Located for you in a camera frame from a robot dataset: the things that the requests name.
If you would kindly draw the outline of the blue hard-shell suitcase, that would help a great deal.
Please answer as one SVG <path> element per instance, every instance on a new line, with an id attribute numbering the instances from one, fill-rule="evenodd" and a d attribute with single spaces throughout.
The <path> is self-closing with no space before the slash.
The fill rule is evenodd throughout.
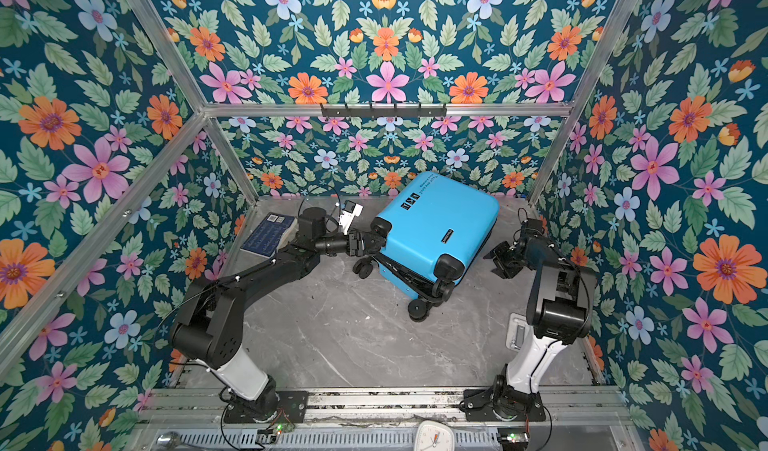
<path id="1" fill-rule="evenodd" d="M 371 221 L 384 239 L 380 250 L 359 259 L 353 272 L 374 269 L 411 299 L 409 317 L 425 320 L 460 284 L 487 242 L 500 205 L 489 194 L 435 172 L 411 181 Z"/>

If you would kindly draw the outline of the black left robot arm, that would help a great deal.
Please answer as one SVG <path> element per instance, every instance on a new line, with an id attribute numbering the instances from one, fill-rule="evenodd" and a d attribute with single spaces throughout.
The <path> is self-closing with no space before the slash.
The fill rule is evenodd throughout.
<path id="1" fill-rule="evenodd" d="M 257 422 L 277 413 L 276 381 L 262 371 L 242 345 L 248 308 L 278 288 L 309 275 L 323 255 L 361 257 L 367 264 L 386 245 L 392 226 L 375 218 L 368 230 L 327 230 L 318 207 L 298 217 L 295 237 L 274 257 L 238 274 L 215 280 L 198 278 L 188 288 L 171 329 L 173 348 L 207 368 L 225 385 L 235 404 Z"/>

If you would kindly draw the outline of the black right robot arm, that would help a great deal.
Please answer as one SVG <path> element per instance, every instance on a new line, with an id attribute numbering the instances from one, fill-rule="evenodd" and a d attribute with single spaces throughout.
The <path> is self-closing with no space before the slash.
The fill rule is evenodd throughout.
<path id="1" fill-rule="evenodd" d="M 501 420 L 533 417 L 541 405 L 540 382 L 549 366 L 592 328 L 598 277 L 567 258 L 545 235 L 539 219 L 524 220 L 513 243 L 500 243 L 486 257 L 503 279 L 513 279 L 524 269 L 534 273 L 526 313 L 511 317 L 517 354 L 496 377 L 491 394 L 493 412 Z"/>

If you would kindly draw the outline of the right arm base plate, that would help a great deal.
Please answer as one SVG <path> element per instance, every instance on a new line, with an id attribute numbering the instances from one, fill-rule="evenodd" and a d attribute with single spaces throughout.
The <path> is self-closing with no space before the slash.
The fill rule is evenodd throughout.
<path id="1" fill-rule="evenodd" d="M 470 422 L 543 422 L 547 414 L 540 394 L 526 394 L 510 387 L 501 391 L 467 389 L 459 410 Z"/>

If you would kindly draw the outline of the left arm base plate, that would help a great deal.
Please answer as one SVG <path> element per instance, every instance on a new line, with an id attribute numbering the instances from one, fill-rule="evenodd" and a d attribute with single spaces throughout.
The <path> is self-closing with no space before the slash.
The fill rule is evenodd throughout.
<path id="1" fill-rule="evenodd" d="M 225 424 L 302 423 L 308 400 L 306 391 L 267 390 L 254 401 L 234 395 L 228 400 L 223 421 Z"/>

